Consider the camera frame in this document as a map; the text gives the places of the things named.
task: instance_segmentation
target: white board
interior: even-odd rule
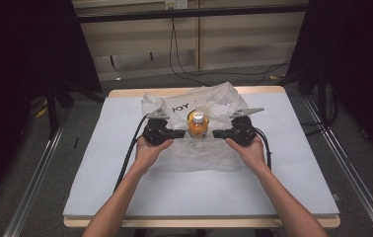
[[[265,108],[251,115],[251,119],[268,139],[272,171],[278,180],[312,213],[338,213],[286,94],[245,94],[242,97],[249,108]],[[93,216],[112,194],[131,138],[142,118],[141,100],[141,97],[106,99],[64,216]],[[258,178],[242,162],[231,171],[189,171],[175,167],[177,165],[158,159],[141,179],[126,215],[276,215]]]

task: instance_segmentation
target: white plastic bag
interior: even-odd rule
[[[200,110],[209,117],[208,131],[204,138],[176,139],[174,144],[161,153],[160,159],[188,165],[192,171],[202,169],[231,170],[241,162],[235,150],[223,139],[212,136],[214,129],[231,128],[229,115],[248,105],[230,83],[214,87],[192,89],[174,97],[144,95],[141,102],[143,115],[163,109],[170,118],[167,128],[187,130],[187,115]]]

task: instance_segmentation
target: orange bottle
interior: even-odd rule
[[[192,111],[187,116],[188,132],[193,137],[204,137],[208,130],[208,117],[199,111]]]

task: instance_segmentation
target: person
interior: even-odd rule
[[[135,160],[118,188],[98,210],[83,236],[116,236],[141,177],[155,163],[159,153],[174,141],[151,146],[144,137],[137,139]],[[289,236],[328,236],[319,221],[288,191],[269,170],[263,158],[259,137],[243,147],[232,139],[227,144],[236,150],[245,165],[258,177]]]

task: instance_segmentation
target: finger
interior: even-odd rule
[[[252,142],[260,142],[260,141],[262,141],[262,139],[260,138],[260,136],[259,135],[257,135],[257,136],[255,136],[255,138],[254,138],[254,140],[252,141]]]
[[[137,145],[147,145],[147,140],[143,137],[143,135],[137,138]]]
[[[166,148],[168,148],[170,145],[172,145],[172,143],[174,143],[174,139],[168,139],[166,140],[165,142],[163,142],[162,144],[159,145],[159,148],[160,150],[165,150]]]
[[[232,147],[233,149],[235,150],[238,150],[240,148],[240,145],[238,143],[236,143],[236,141],[234,141],[233,139],[231,138],[226,138],[226,142],[227,144]]]

